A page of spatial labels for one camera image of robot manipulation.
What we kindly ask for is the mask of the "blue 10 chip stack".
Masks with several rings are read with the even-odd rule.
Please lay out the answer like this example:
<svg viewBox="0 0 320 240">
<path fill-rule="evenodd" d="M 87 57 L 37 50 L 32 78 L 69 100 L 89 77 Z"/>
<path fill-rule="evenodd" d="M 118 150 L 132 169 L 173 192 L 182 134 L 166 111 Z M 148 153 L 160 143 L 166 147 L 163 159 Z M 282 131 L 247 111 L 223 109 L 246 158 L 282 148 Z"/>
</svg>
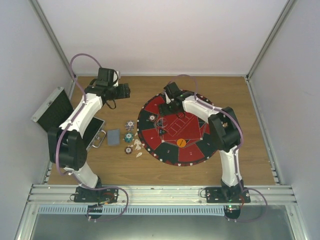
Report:
<svg viewBox="0 0 320 240">
<path fill-rule="evenodd" d="M 129 121 L 126 122 L 126 124 L 125 124 L 125 129 L 126 129 L 127 131 L 133 131 L 134 128 L 135 128 L 135 122 L 134 122 L 134 121 L 129 120 Z"/>
</svg>

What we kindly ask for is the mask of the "orange big blind button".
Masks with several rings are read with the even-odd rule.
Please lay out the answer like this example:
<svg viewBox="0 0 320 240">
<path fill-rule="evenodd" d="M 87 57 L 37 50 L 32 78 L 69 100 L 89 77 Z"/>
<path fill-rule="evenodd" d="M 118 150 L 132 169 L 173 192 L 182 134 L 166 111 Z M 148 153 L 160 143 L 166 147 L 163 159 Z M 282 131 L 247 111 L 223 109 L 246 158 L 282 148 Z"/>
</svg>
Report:
<svg viewBox="0 0 320 240">
<path fill-rule="evenodd" d="M 187 141 L 183 138 L 179 138 L 177 141 L 176 141 L 176 144 L 179 148 L 184 148 L 187 144 Z"/>
</svg>

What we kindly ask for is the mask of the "playing card deck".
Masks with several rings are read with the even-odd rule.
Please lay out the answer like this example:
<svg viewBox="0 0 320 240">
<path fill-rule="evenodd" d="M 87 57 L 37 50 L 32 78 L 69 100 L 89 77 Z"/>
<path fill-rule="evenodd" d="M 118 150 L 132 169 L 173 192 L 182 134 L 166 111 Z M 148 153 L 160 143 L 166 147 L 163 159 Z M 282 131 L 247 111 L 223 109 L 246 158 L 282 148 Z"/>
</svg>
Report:
<svg viewBox="0 0 320 240">
<path fill-rule="evenodd" d="M 120 129 L 110 129 L 107 131 L 107 145 L 118 146 L 120 144 Z"/>
</svg>

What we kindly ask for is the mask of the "green 50 chip stack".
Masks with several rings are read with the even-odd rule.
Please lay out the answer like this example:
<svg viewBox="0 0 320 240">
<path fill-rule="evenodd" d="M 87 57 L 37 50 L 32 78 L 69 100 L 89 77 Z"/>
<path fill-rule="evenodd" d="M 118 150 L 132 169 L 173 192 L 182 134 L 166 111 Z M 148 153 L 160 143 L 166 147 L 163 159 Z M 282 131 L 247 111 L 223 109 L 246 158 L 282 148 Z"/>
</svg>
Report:
<svg viewBox="0 0 320 240">
<path fill-rule="evenodd" d="M 126 143 L 130 143 L 130 142 L 133 140 L 133 138 L 134 138 L 133 133 L 132 133 L 132 132 L 127 132 L 127 133 L 125 134 L 125 136 L 124 136 L 124 141 L 125 141 Z"/>
</svg>

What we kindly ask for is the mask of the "orange 100 chip stack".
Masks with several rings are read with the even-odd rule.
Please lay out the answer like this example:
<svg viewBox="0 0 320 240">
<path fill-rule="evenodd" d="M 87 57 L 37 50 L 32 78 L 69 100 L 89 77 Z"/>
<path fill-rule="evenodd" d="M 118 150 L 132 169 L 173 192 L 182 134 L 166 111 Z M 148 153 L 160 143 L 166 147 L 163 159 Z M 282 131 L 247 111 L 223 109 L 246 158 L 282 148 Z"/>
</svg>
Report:
<svg viewBox="0 0 320 240">
<path fill-rule="evenodd" d="M 127 155 L 130 155 L 133 153 L 133 149 L 131 146 L 127 146 L 125 149 L 124 149 L 124 152 L 127 154 Z"/>
</svg>

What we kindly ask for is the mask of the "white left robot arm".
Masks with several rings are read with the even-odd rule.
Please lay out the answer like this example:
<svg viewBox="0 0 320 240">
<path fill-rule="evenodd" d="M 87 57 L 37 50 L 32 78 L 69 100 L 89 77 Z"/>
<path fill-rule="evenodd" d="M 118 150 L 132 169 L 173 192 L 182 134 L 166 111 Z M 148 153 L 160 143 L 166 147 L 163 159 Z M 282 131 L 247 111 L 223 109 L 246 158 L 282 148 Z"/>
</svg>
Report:
<svg viewBox="0 0 320 240">
<path fill-rule="evenodd" d="M 75 82 L 82 98 L 70 116 L 58 127 L 52 127 L 47 133 L 50 161 L 57 172 L 64 176 L 74 176 L 79 185 L 86 188 L 85 195 L 92 202 L 103 197 L 103 189 L 98 186 L 99 177 L 87 163 L 87 147 L 83 136 L 96 113 L 108 103 L 130 97 L 127 83 L 117 80 L 95 79 L 93 84 L 83 88 Z"/>
</svg>

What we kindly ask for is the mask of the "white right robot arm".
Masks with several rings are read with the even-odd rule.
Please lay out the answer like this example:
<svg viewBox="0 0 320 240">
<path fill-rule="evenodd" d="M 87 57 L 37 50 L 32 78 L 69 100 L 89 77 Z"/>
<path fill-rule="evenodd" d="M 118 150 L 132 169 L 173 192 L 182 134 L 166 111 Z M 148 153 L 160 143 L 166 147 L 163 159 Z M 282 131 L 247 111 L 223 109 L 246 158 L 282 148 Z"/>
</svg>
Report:
<svg viewBox="0 0 320 240">
<path fill-rule="evenodd" d="M 165 103 L 159 107 L 161 115 L 190 113 L 208 124 L 213 145 L 220 154 L 221 196 L 228 203 L 234 202 L 244 190 L 239 167 L 239 148 L 244 136 L 233 109 L 216 107 L 190 91 L 165 90 L 164 95 Z"/>
</svg>

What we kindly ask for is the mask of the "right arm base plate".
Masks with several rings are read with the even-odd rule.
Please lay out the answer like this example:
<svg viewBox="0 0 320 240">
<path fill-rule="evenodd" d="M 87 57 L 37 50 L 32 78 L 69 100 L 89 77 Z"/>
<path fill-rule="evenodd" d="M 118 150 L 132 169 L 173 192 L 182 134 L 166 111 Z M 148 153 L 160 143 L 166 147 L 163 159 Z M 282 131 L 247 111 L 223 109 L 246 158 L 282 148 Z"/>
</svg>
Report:
<svg viewBox="0 0 320 240">
<path fill-rule="evenodd" d="M 199 196 L 204 198 L 207 203 L 240 204 L 250 203 L 249 191 L 242 191 L 240 188 L 227 189 L 226 187 L 205 187 L 200 190 Z"/>
</svg>

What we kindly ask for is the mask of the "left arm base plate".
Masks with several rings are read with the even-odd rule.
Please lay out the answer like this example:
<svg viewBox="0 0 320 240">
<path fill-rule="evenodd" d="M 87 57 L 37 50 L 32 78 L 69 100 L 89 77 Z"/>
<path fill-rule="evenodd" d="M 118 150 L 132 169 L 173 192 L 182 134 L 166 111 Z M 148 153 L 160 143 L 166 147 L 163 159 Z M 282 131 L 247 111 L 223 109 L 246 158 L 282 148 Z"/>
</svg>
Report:
<svg viewBox="0 0 320 240">
<path fill-rule="evenodd" d="M 117 202 L 118 193 L 119 190 L 115 188 L 90 190 L 79 186 L 69 199 L 75 203 L 111 204 Z"/>
</svg>

